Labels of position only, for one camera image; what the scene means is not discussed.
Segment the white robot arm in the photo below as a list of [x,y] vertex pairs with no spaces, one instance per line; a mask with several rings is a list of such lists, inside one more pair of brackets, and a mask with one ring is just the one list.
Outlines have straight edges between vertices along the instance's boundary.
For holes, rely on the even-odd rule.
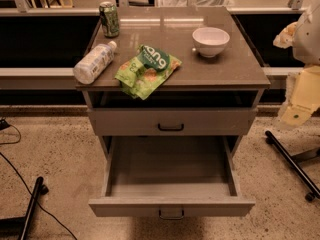
[[278,118],[282,125],[298,127],[320,108],[320,0],[314,0],[300,18],[274,39],[278,48],[292,48],[293,57],[304,64],[287,78],[286,101]]

